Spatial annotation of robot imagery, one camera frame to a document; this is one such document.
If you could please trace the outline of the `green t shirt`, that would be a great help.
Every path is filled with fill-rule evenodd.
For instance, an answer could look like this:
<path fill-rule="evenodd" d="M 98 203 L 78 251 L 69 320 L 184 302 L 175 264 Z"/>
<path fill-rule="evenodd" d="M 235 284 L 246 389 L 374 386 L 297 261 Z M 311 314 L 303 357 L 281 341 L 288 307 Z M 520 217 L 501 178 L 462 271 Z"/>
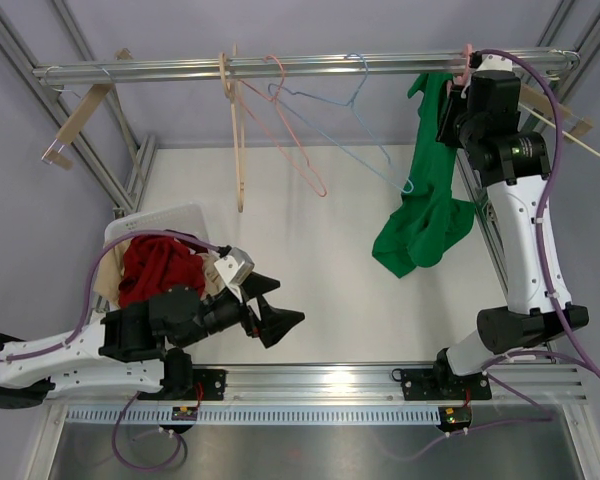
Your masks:
<path fill-rule="evenodd" d="M 413 190 L 401 196 L 372 247 L 372 257 L 398 278 L 435 266 L 473 228 L 473 204 L 452 194 L 456 150 L 436 141 L 450 83 L 449 74 L 422 74 L 407 92 L 422 95 L 409 173 Z"/>

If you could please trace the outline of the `pink plastic hanger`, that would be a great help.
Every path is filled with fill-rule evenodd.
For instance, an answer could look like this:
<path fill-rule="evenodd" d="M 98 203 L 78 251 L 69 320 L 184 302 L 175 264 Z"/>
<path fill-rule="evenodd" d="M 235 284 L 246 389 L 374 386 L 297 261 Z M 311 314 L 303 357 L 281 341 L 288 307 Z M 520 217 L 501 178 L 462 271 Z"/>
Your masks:
<path fill-rule="evenodd" d="M 473 45 L 470 43 L 467 43 L 462 51 L 462 57 L 464 59 L 463 70 L 460 75 L 454 76 L 452 80 L 447 82 L 447 85 L 446 85 L 447 95 L 451 94 L 451 90 L 455 86 L 460 86 L 462 89 L 465 89 L 468 86 L 469 81 L 470 81 L 470 76 L 471 76 L 470 62 L 471 62 L 471 56 L 473 54 L 473 51 L 474 51 Z"/>

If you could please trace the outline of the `red t shirt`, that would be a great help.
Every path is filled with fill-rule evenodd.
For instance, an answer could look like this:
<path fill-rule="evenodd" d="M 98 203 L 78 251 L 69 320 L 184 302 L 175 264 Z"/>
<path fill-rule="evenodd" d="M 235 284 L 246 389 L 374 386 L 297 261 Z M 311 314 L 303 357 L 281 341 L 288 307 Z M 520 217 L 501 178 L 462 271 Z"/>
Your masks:
<path fill-rule="evenodd" d="M 121 308 L 144 302 L 174 286 L 205 291 L 203 258 L 189 242 L 165 236 L 138 236 L 123 256 L 124 274 L 119 283 Z"/>

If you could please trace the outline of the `beige wooden hanger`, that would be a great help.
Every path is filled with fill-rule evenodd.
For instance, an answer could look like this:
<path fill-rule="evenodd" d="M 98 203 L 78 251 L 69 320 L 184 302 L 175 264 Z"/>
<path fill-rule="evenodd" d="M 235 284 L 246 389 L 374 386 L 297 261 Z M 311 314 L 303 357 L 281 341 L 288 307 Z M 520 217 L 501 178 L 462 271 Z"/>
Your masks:
<path fill-rule="evenodd" d="M 245 204 L 245 172 L 244 172 L 244 154 L 245 154 L 245 125 L 244 109 L 240 103 L 242 99 L 242 86 L 238 80 L 229 72 L 229 63 L 238 56 L 239 50 L 236 43 L 232 47 L 232 55 L 228 56 L 225 52 L 219 54 L 219 73 L 224 95 L 230 102 L 231 125 L 233 137 L 233 152 L 236 171 L 236 201 L 237 211 L 242 213 Z"/>

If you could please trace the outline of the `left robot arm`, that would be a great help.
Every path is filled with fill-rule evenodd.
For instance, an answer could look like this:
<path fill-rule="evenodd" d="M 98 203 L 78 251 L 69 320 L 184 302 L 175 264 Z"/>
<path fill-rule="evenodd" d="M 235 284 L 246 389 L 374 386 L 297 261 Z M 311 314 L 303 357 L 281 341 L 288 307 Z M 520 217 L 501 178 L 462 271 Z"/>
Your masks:
<path fill-rule="evenodd" d="M 266 301 L 278 281 L 252 274 L 247 284 L 241 298 L 229 289 L 202 298 L 188 286 L 176 286 L 108 312 L 77 335 L 26 342 L 0 334 L 0 409 L 81 396 L 193 398 L 201 390 L 200 375 L 187 347 L 239 325 L 271 348 L 305 318 Z"/>

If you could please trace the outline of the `beige t shirt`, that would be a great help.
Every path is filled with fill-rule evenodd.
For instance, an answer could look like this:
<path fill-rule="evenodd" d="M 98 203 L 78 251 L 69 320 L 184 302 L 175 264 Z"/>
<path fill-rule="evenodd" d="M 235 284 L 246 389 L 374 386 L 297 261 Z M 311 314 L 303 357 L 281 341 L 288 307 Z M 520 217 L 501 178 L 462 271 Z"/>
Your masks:
<path fill-rule="evenodd" d="M 124 274 L 123 256 L 131 240 L 122 241 L 111 251 L 107 252 L 99 263 L 94 291 L 106 299 L 113 307 L 121 308 L 118 305 L 119 290 L 118 286 Z M 224 282 L 220 278 L 214 267 L 217 257 L 207 249 L 199 249 L 192 245 L 191 249 L 196 248 L 198 254 L 203 258 L 203 273 L 205 277 L 205 291 L 201 297 L 216 295 L 224 288 Z"/>

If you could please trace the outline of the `blue wire hanger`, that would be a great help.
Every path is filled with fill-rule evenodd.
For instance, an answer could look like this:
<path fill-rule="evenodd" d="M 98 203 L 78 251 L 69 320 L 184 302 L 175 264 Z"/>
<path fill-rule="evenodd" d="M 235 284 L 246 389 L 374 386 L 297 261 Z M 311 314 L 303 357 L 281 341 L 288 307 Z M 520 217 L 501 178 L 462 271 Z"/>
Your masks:
<path fill-rule="evenodd" d="M 360 115 L 360 113 L 357 109 L 356 100 L 357 100 L 358 95 L 360 94 L 361 90 L 363 89 L 366 81 L 368 80 L 368 77 L 370 74 L 370 68 L 369 68 L 367 59 L 364 55 L 359 54 L 359 53 L 349 53 L 346 56 L 344 56 L 343 59 L 344 60 L 356 60 L 356 63 L 359 66 L 361 66 L 363 69 L 362 80 L 354 88 L 351 95 L 349 96 L 349 98 L 346 101 L 339 101 L 336 99 L 308 93 L 308 92 L 305 92 L 302 90 L 292 90 L 292 89 L 289 89 L 288 87 L 284 86 L 283 80 L 281 80 L 279 83 L 269 83 L 267 85 L 267 92 L 271 93 L 272 91 L 274 91 L 274 94 L 276 94 L 276 95 L 280 95 L 281 92 L 285 92 L 290 96 L 304 97 L 304 98 L 308 98 L 310 100 L 314 100 L 314 101 L 321 102 L 324 104 L 348 109 L 351 112 L 351 114 L 355 117 L 358 125 L 368 134 L 368 136 L 372 140 L 372 145 L 377 147 L 380 150 L 382 156 L 384 157 L 385 164 L 388 167 L 389 171 L 393 175 L 400 175 L 402 183 L 394 182 L 393 178 L 391 176 L 387 176 L 383 171 L 375 168 L 369 162 L 367 162 L 365 159 L 363 159 L 362 157 L 360 157 L 359 155 L 357 155 L 353 151 L 351 151 L 348 147 L 346 147 L 345 145 L 338 142 L 336 139 L 334 139 L 332 136 L 330 136 L 324 129 L 319 127 L 315 122 L 312 122 L 312 121 L 308 120 L 307 118 L 305 118 L 303 115 L 301 115 L 296 110 L 291 108 L 284 101 L 277 100 L 277 103 L 279 105 L 281 105 L 286 111 L 290 112 L 293 116 L 295 116 L 297 119 L 299 119 L 305 126 L 308 126 L 309 128 L 313 129 L 315 132 L 317 132 L 320 136 L 322 136 L 324 139 L 326 139 L 332 145 L 336 146 L 341 151 L 343 151 L 346 155 L 348 155 L 349 157 L 356 160 L 360 165 L 362 165 L 368 171 L 370 171 L 375 176 L 377 176 L 378 178 L 383 180 L 385 183 L 389 184 L 391 187 L 394 187 L 395 189 L 397 189 L 401 194 L 409 195 L 414 190 L 414 184 L 413 184 L 411 178 L 408 175 L 403 175 L 401 170 L 396 167 L 396 165 L 392 161 L 390 154 L 386 150 L 385 146 L 379 141 L 377 136 L 371 131 L 371 129 L 365 123 L 363 117 Z"/>

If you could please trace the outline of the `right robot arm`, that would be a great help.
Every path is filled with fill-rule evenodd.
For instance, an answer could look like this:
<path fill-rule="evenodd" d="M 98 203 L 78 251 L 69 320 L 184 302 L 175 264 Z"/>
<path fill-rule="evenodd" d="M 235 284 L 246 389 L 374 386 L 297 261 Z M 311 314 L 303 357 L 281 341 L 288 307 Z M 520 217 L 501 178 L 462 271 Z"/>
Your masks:
<path fill-rule="evenodd" d="M 484 309 L 464 340 L 441 351 L 432 373 L 444 397 L 464 390 L 488 362 L 567 336 L 589 322 L 561 275 L 549 205 L 542 195 L 551 166 L 543 137 L 519 131 L 521 82 L 505 71 L 452 87 L 438 139 L 464 150 L 496 214 L 507 279 L 507 303 Z"/>

